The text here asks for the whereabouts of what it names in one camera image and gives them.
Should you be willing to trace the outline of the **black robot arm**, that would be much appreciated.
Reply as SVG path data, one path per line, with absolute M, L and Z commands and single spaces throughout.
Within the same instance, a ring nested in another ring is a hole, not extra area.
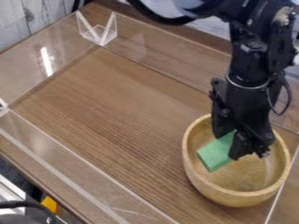
M 265 156 L 275 143 L 270 114 L 289 89 L 286 69 L 297 49 L 295 0 L 175 0 L 186 18 L 217 17 L 229 23 L 231 62 L 223 79 L 213 79 L 213 131 L 234 134 L 229 156 Z

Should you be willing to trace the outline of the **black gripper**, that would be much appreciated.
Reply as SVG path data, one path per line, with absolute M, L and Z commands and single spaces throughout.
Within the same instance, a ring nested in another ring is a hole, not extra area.
M 270 122 L 270 111 L 279 116 L 290 104 L 278 112 L 275 105 L 282 91 L 290 91 L 290 84 L 283 74 L 270 79 L 259 88 L 235 86 L 229 80 L 211 80 L 210 98 L 213 100 L 211 124 L 217 138 L 235 132 L 229 156 L 239 160 L 246 155 L 257 154 L 261 158 L 270 152 L 277 136 Z

